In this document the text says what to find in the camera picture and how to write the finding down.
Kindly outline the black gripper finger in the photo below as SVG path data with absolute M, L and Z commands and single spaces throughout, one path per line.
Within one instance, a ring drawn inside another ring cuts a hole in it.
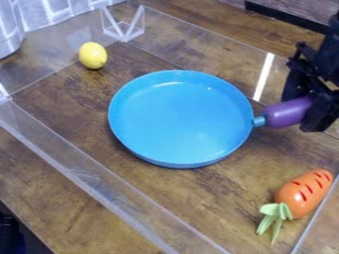
M 309 95 L 312 92 L 312 81 L 312 76 L 307 75 L 298 69 L 292 69 L 285 78 L 280 100 L 288 101 Z
M 339 118 L 339 90 L 315 94 L 311 99 L 298 129 L 303 132 L 323 132 Z

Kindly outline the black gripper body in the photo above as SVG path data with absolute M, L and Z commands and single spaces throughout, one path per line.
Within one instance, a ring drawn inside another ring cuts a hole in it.
M 331 81 L 339 86 L 339 34 L 327 33 L 317 50 L 298 42 L 294 54 L 285 65 L 289 70 L 298 69 L 313 77 L 311 93 L 332 91 L 325 82 Z

